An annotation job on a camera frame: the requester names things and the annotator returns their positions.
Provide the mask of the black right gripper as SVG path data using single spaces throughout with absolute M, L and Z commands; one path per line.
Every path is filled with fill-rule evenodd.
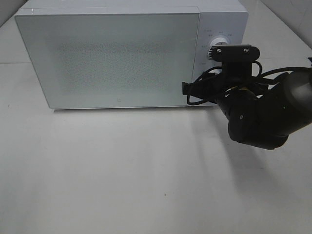
M 252 62 L 222 62 L 201 74 L 192 83 L 182 83 L 182 93 L 187 104 L 197 106 L 207 102 L 216 103 L 236 90 L 247 87 L 252 81 Z

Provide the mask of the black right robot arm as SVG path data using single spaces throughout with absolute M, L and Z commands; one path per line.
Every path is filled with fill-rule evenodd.
M 223 62 L 182 84 L 187 104 L 216 104 L 231 140 L 267 150 L 312 122 L 312 70 L 284 67 L 252 75 L 252 62 Z

